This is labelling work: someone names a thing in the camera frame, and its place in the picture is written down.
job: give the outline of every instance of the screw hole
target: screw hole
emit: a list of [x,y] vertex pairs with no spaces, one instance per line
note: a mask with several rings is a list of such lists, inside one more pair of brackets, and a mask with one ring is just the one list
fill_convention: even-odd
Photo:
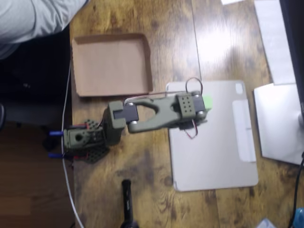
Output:
[[77,134],[77,135],[75,136],[75,139],[76,139],[77,142],[79,142],[80,140],[82,140],[82,138],[83,138],[83,136],[80,135],[80,134]]

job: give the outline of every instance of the cardboard box lid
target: cardboard box lid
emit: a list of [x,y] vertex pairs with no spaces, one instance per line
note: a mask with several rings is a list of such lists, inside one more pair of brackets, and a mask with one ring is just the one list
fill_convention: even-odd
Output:
[[79,96],[134,95],[153,90],[151,52],[143,34],[76,37],[72,51]]

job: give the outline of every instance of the beige tablet case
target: beige tablet case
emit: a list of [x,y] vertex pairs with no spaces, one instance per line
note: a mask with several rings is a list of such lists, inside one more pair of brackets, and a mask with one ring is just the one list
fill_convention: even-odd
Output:
[[[178,191],[253,186],[258,183],[248,100],[242,81],[203,83],[213,100],[207,122],[191,140],[184,131],[170,129],[174,187]],[[184,82],[167,85],[168,91],[185,89]],[[188,89],[200,90],[199,83]]]

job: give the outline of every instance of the dark floor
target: dark floor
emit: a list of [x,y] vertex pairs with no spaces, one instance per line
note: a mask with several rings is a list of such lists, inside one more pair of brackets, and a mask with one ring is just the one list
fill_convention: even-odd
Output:
[[[0,132],[0,227],[69,228],[74,215],[61,160],[48,158],[37,127]],[[73,173],[68,170],[71,189]]]

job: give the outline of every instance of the wooden table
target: wooden table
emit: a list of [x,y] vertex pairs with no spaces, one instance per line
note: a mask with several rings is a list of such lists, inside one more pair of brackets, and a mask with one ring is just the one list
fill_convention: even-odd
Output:
[[[167,130],[130,135],[94,165],[75,163],[75,202],[86,228],[118,228],[121,181],[132,180],[134,217],[143,228],[252,228],[262,218],[286,227],[297,167],[261,157],[253,90],[270,83],[252,0],[91,0],[71,23],[71,37],[144,33],[155,91],[171,81],[240,79],[246,84],[259,183],[251,188],[176,192]],[[81,99],[72,83],[73,122],[99,120],[102,98]],[[298,206],[303,205],[304,179]]]

